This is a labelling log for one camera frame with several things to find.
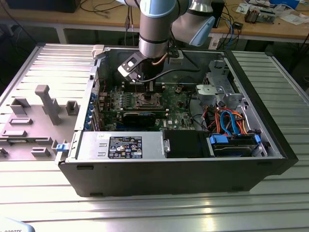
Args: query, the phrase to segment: wooden tabletop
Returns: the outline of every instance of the wooden tabletop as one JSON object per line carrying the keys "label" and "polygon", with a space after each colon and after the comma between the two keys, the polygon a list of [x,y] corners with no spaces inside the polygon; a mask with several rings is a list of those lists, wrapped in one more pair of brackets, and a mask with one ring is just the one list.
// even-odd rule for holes
{"label": "wooden tabletop", "polygon": [[[111,0],[89,0],[83,7],[93,10],[92,2],[94,5],[108,3]],[[236,13],[237,5],[243,1],[241,0],[228,0],[228,9],[230,14],[234,17],[235,21],[243,23],[242,35],[252,36],[268,36],[268,37],[283,37],[293,39],[305,39],[309,32],[309,24],[300,24],[298,26],[288,23],[280,18],[276,18],[273,24],[269,23],[256,23],[250,24],[244,21],[244,14]],[[100,10],[111,8],[119,5],[116,1],[98,7]],[[48,12],[48,11],[30,11],[30,10],[11,10],[5,3],[8,12],[19,21],[30,22],[45,22],[45,23],[63,23],[63,24],[83,24],[83,25],[100,25],[100,26],[117,26],[123,27],[127,15],[127,7],[120,6],[109,11],[108,18],[98,15],[94,12],[87,12],[80,7],[75,13],[61,13],[61,12]],[[309,7],[300,4],[297,10],[308,11]],[[0,7],[0,21],[2,18],[9,19],[9,16]],[[138,9],[133,9],[133,20],[136,27],[139,26],[140,12]],[[223,20],[220,21],[219,27],[212,29],[214,33],[228,33],[228,27]]]}

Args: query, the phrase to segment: white label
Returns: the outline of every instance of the white label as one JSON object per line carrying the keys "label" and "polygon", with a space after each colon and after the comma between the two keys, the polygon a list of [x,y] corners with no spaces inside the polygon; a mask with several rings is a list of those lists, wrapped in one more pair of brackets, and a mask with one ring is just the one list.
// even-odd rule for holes
{"label": "white label", "polygon": [[109,139],[110,136],[111,136],[111,134],[99,133],[99,134],[97,135],[97,140],[99,140],[99,139]]}

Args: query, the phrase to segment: gray plastic part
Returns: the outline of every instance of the gray plastic part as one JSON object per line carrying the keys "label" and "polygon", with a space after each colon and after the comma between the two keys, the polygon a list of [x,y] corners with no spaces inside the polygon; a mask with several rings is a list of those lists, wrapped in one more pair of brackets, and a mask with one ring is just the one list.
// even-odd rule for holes
{"label": "gray plastic part", "polygon": [[[56,98],[52,98],[52,101],[53,101],[53,105],[54,105],[54,108],[56,109],[57,114],[59,114],[60,106],[58,105],[57,99]],[[45,110],[44,106],[42,106],[42,109],[43,109],[44,113],[47,115],[48,112]]]}
{"label": "gray plastic part", "polygon": [[33,147],[31,153],[34,157],[50,156],[47,147]]}
{"label": "gray plastic part", "polygon": [[5,158],[7,154],[8,154],[8,152],[6,150],[4,150],[4,148],[0,147],[0,156]]}
{"label": "gray plastic part", "polygon": [[39,145],[52,145],[53,140],[51,137],[48,137],[46,139],[36,139],[35,142]]}
{"label": "gray plastic part", "polygon": [[9,123],[11,125],[30,125],[32,124],[32,120],[29,117],[18,117],[18,118],[11,118]]}
{"label": "gray plastic part", "polygon": [[49,92],[49,86],[48,85],[38,85],[35,89],[35,94],[38,95],[45,107],[45,110],[47,111],[50,120],[54,125],[59,125],[61,120],[58,116],[57,109],[53,104],[52,99],[50,98],[48,92]]}
{"label": "gray plastic part", "polygon": [[79,112],[79,106],[77,101],[68,101],[66,105],[66,109],[69,116],[76,116]]}
{"label": "gray plastic part", "polygon": [[25,98],[15,98],[10,107],[17,117],[24,117],[27,115],[24,108],[31,106]]}
{"label": "gray plastic part", "polygon": [[2,133],[2,136],[7,137],[25,137],[27,135],[27,132],[25,130],[5,130]]}
{"label": "gray plastic part", "polygon": [[55,139],[55,140],[53,141],[53,144],[52,144],[52,151],[53,151],[55,154],[57,154],[57,151],[56,151],[57,145],[58,145],[58,142],[57,142],[57,140]]}
{"label": "gray plastic part", "polygon": [[[16,115],[12,113],[1,133],[15,130],[26,131],[27,137],[25,137],[25,140],[31,142],[25,143],[22,137],[17,138],[15,141],[13,138],[0,137],[0,147],[3,147],[10,154],[5,160],[54,160],[56,152],[52,149],[52,145],[40,145],[35,139],[50,137],[53,141],[57,140],[60,143],[63,140],[71,142],[77,116],[68,116],[65,105],[60,105],[59,117],[61,118],[61,125],[54,126],[49,116],[44,113],[42,105],[32,105],[24,109],[27,117],[31,118],[33,123],[31,125],[11,125],[9,123],[11,118],[16,118]],[[40,146],[47,147],[51,155],[48,157],[34,157],[31,154],[32,148]]]}

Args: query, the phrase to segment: wooden table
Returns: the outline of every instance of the wooden table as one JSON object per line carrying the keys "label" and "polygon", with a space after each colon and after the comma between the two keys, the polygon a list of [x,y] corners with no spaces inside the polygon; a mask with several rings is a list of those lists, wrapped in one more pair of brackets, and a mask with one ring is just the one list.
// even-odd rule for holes
{"label": "wooden table", "polygon": [[[110,2],[110,0],[93,0],[93,3],[101,4]],[[279,41],[279,42],[294,42],[302,43],[309,32],[308,24],[295,26],[280,18],[275,20],[274,24],[256,23],[249,24],[244,22],[244,14],[236,13],[237,5],[241,0],[229,0],[228,9],[235,21],[243,23],[243,29],[239,38],[248,40],[263,40],[263,41]],[[109,5],[103,5],[100,9],[107,9],[119,5],[114,2]],[[108,17],[87,12],[78,8],[75,13],[61,12],[46,12],[46,11],[31,11],[31,10],[11,10],[6,5],[8,12],[22,25],[38,26],[38,27],[53,27],[56,29],[59,41],[63,44],[67,43],[64,29],[90,29],[90,30],[113,30],[125,31],[124,23],[127,14],[127,7],[121,6],[109,11]],[[84,8],[92,10],[91,0],[87,1]],[[309,7],[300,5],[298,10],[309,10]],[[133,9],[134,31],[139,31],[140,12],[138,9]],[[9,25],[16,24],[0,6],[0,24]],[[220,21],[219,27],[212,29],[210,37],[212,37],[211,46],[221,38],[225,33],[228,33],[228,27],[223,20]]]}

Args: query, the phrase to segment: side panel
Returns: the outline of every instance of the side panel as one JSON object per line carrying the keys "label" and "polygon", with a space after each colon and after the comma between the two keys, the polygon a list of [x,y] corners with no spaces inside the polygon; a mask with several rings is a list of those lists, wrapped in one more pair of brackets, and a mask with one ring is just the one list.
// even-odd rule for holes
{"label": "side panel", "polygon": [[249,191],[283,160],[62,163],[82,197]]}
{"label": "side panel", "polygon": [[292,167],[294,164],[296,164],[298,161],[298,158],[295,155],[294,151],[292,150],[291,146],[288,144],[286,138],[283,136],[282,132],[280,131],[275,120],[269,113],[268,109],[265,107],[260,96],[254,89],[245,71],[242,69],[241,65],[236,60],[234,54],[231,51],[227,51],[226,58],[229,62],[230,70],[233,70],[232,71],[234,72],[233,74],[235,74],[240,84],[245,89],[245,92],[248,96],[248,100],[251,101],[251,103],[255,107],[255,110],[260,116],[263,124],[265,125],[268,133],[273,139],[276,147],[278,148],[280,153],[284,157],[287,158],[284,165],[273,173],[273,174],[282,174],[283,172],[288,170],[290,167]]}

